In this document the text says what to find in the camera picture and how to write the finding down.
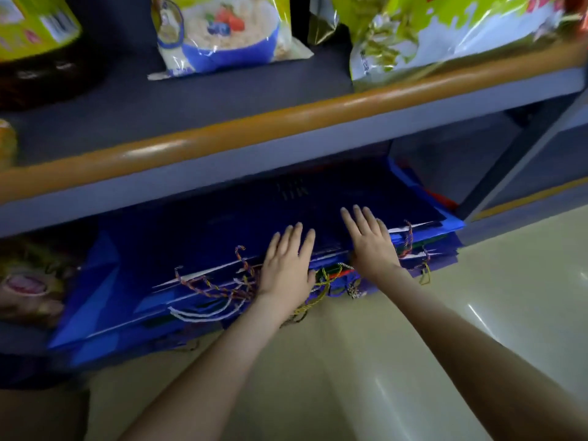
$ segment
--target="right hand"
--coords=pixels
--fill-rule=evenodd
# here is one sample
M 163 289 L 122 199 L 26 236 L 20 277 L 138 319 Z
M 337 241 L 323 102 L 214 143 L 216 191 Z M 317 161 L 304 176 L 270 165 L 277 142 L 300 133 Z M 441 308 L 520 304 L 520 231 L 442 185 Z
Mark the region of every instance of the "right hand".
M 392 270 L 402 269 L 396 249 L 388 228 L 371 213 L 369 208 L 363 211 L 359 206 L 353 206 L 355 220 L 346 208 L 341 209 L 343 222 L 349 230 L 353 241 L 351 264 L 365 279 L 378 285 L 383 276 Z

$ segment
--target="tile floor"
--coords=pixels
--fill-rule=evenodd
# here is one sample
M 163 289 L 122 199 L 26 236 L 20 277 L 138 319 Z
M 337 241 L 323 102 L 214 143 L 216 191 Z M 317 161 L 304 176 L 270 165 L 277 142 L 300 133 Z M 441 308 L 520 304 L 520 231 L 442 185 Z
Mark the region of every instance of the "tile floor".
M 426 288 L 588 405 L 588 206 L 462 250 Z M 111 441 L 216 334 L 91 379 L 86 441 Z M 224 440 L 486 440 L 382 294 L 328 300 L 258 360 Z

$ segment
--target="white cord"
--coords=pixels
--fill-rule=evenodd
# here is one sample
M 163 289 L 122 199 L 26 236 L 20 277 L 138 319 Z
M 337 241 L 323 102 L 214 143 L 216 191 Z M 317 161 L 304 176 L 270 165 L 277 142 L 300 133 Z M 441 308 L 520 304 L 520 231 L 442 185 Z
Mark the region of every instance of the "white cord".
M 243 304 L 245 303 L 245 299 L 241 300 L 241 303 L 239 303 L 239 305 L 235 306 L 235 309 L 232 310 L 230 313 L 222 316 L 222 317 L 215 317 L 215 318 L 187 318 L 182 316 L 180 313 L 178 313 L 177 311 L 172 311 L 170 310 L 171 315 L 173 315 L 173 317 L 180 319 L 184 322 L 190 322 L 190 323 L 200 323 L 200 322 L 218 322 L 219 320 L 223 320 L 226 318 L 229 318 L 231 316 L 233 316 L 234 314 L 236 314 L 237 312 L 239 312 L 239 310 L 241 309 L 241 307 L 243 306 Z
M 175 309 L 173 306 L 169 306 L 168 309 L 176 314 L 183 314 L 186 317 L 195 317 L 195 318 L 202 318 L 202 317 L 212 317 L 212 316 L 216 316 L 217 314 L 222 313 L 225 309 L 227 309 L 229 307 L 229 305 L 231 304 L 231 301 L 233 300 L 233 297 L 229 297 L 229 299 L 226 301 L 226 304 L 219 309 L 218 311 L 214 311 L 213 313 L 210 314 L 199 314 L 199 313 L 189 313 L 186 311 L 180 311 L 179 309 Z

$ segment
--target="left hand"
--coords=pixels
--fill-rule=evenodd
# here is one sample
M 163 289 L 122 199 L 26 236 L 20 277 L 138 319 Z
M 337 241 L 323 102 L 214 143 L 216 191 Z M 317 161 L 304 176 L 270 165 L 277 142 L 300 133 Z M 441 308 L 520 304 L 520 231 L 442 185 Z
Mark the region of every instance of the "left hand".
M 261 269 L 256 301 L 271 302 L 273 311 L 286 320 L 311 293 L 315 271 L 309 271 L 315 231 L 309 230 L 302 247 L 302 223 L 288 226 L 284 235 L 277 232 L 269 243 Z

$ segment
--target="blue bowl image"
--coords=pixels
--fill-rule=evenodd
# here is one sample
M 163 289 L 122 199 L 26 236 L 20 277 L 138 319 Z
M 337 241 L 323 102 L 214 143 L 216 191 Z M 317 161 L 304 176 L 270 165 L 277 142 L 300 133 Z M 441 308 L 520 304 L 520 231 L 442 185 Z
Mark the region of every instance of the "blue bowl image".
M 276 50 L 280 23 L 270 36 L 256 44 L 239 49 L 213 51 L 182 44 L 182 51 L 197 73 L 208 73 L 229 66 L 255 66 L 271 62 Z

